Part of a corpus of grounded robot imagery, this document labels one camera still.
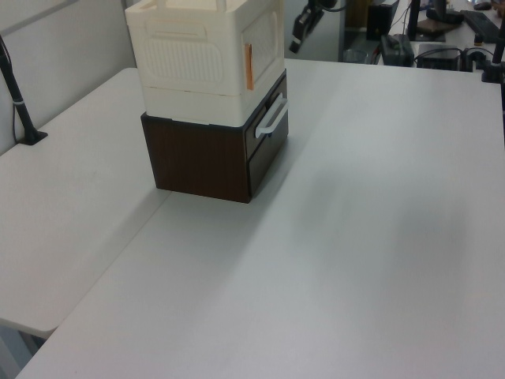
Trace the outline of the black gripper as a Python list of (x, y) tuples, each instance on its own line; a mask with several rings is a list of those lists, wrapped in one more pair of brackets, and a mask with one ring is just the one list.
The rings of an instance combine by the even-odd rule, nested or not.
[(338, 13), (342, 11), (342, 2), (333, 0), (308, 0), (302, 13), (294, 20), (292, 41), (289, 50), (297, 54), (301, 45), (318, 25), (324, 12)]

